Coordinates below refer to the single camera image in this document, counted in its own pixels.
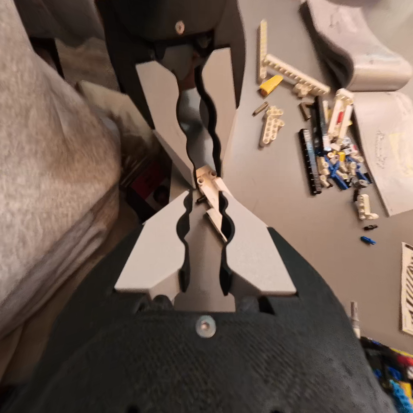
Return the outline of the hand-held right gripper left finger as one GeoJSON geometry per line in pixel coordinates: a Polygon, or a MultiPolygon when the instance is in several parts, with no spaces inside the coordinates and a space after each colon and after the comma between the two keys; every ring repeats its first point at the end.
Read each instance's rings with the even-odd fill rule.
{"type": "Polygon", "coordinates": [[[165,296],[171,302],[190,281],[189,248],[185,236],[193,193],[180,196],[148,219],[115,283],[122,293],[142,293],[150,299],[165,296]]]}

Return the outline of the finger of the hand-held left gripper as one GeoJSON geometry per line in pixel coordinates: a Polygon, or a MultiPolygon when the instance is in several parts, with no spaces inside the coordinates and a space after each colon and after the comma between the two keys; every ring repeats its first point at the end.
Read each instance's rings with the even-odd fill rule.
{"type": "Polygon", "coordinates": [[[202,126],[197,167],[214,167],[221,178],[225,176],[226,153],[231,148],[237,119],[231,57],[229,47],[216,49],[194,72],[202,126]]]}
{"type": "Polygon", "coordinates": [[[176,76],[157,61],[136,65],[136,72],[154,124],[154,134],[173,165],[196,188],[187,137],[177,119],[179,88],[176,76]]]}

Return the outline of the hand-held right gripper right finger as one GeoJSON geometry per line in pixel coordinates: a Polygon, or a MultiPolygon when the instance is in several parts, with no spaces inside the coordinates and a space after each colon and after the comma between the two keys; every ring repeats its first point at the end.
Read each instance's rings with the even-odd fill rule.
{"type": "Polygon", "coordinates": [[[219,280],[224,295],[293,296],[297,289],[269,227],[228,192],[219,193],[222,249],[219,280]]]}

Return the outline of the white lego panel assembly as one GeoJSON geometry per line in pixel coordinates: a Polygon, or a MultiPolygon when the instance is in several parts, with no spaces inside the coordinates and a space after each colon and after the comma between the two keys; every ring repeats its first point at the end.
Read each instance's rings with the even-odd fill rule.
{"type": "Polygon", "coordinates": [[[208,215],[213,227],[221,236],[222,240],[227,242],[227,238],[221,230],[223,217],[219,211],[219,192],[224,191],[229,195],[232,194],[222,178],[218,177],[216,171],[214,171],[210,166],[205,165],[198,168],[195,173],[198,189],[202,196],[206,198],[206,202],[209,205],[206,214],[208,215]]]}

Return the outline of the yellow lego panel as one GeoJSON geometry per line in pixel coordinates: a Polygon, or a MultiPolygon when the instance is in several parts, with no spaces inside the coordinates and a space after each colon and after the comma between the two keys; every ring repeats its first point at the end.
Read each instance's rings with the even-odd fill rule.
{"type": "Polygon", "coordinates": [[[270,79],[264,81],[259,87],[259,93],[262,97],[267,97],[276,87],[283,81],[282,75],[274,75],[270,79]]]}

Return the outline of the wide white angled lego beam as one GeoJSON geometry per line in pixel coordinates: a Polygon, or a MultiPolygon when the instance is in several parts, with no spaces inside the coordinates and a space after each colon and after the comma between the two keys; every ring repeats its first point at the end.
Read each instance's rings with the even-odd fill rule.
{"type": "Polygon", "coordinates": [[[259,146],[261,148],[269,146],[273,141],[275,141],[280,129],[285,126],[285,122],[281,119],[282,115],[283,110],[277,106],[269,106],[266,109],[263,117],[264,123],[259,141],[259,146]]]}

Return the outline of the long black lego beam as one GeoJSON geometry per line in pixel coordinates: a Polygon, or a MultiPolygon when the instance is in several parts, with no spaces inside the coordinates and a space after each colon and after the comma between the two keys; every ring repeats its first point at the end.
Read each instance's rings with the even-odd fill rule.
{"type": "Polygon", "coordinates": [[[314,114],[314,142],[318,151],[329,151],[330,137],[328,135],[328,126],[324,113],[323,98],[316,96],[313,103],[314,114]]]}
{"type": "Polygon", "coordinates": [[[322,185],[319,178],[311,133],[307,128],[302,128],[298,136],[302,148],[310,194],[312,196],[321,194],[322,185]]]}

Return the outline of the white lego block with pins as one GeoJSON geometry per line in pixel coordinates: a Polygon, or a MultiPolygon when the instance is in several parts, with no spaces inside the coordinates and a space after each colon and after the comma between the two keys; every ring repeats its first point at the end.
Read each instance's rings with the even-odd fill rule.
{"type": "Polygon", "coordinates": [[[379,215],[373,213],[370,207],[370,199],[367,194],[359,194],[356,199],[356,208],[359,220],[375,220],[379,215]]]}

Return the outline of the pile of small lego parts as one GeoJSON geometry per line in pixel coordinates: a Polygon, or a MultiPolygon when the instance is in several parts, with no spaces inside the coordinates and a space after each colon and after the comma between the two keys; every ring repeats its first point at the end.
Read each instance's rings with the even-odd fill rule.
{"type": "Polygon", "coordinates": [[[373,178],[365,170],[362,156],[354,139],[345,136],[335,138],[330,145],[313,139],[313,149],[320,191],[336,185],[339,190],[365,188],[373,183],[373,178]]]}

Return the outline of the lego instruction booklet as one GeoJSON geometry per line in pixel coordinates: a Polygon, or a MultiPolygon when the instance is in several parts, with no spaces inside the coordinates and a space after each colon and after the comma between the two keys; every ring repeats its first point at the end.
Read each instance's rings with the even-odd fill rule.
{"type": "Polygon", "coordinates": [[[411,211],[413,108],[400,92],[411,64],[374,35],[361,7],[316,0],[300,12],[320,59],[354,94],[359,141],[388,216],[411,211]]]}

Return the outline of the partly built lego model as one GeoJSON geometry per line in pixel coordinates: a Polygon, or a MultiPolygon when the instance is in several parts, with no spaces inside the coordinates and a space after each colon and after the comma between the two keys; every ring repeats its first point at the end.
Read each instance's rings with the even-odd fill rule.
{"type": "Polygon", "coordinates": [[[364,350],[373,374],[382,389],[391,397],[400,413],[413,411],[412,355],[394,350],[380,342],[361,335],[358,304],[350,302],[350,320],[356,337],[364,350]]]}

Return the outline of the clear plastic bag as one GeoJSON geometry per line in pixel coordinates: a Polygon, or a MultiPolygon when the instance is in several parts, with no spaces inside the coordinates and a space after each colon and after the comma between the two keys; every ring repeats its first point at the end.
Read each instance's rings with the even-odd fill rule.
{"type": "Polygon", "coordinates": [[[135,211],[140,223],[145,222],[158,211],[152,209],[130,185],[152,160],[160,161],[171,180],[172,162],[169,156],[129,96],[85,80],[78,82],[76,89],[118,133],[121,145],[121,199],[135,211]]]}

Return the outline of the red packet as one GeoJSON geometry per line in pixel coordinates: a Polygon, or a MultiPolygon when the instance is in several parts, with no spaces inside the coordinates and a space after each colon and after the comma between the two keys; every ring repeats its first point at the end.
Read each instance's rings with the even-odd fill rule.
{"type": "Polygon", "coordinates": [[[158,160],[145,165],[130,188],[155,211],[169,203],[170,176],[158,160]]]}

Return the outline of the zebra striped sticker sheet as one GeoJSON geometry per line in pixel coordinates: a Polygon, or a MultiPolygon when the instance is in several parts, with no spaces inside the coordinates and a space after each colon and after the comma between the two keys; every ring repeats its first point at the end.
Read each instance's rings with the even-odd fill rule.
{"type": "Polygon", "coordinates": [[[401,244],[401,331],[413,335],[413,246],[401,244]]]}

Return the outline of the long white lego beam frame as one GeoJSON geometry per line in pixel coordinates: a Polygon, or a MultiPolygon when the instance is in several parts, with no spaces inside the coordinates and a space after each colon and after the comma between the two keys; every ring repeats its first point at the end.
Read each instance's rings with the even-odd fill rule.
{"type": "Polygon", "coordinates": [[[330,93],[331,87],[269,54],[267,40],[267,21],[263,19],[257,30],[257,82],[259,86],[274,75],[282,75],[283,80],[288,80],[293,87],[296,83],[311,85],[312,91],[309,95],[326,96],[330,93]]]}

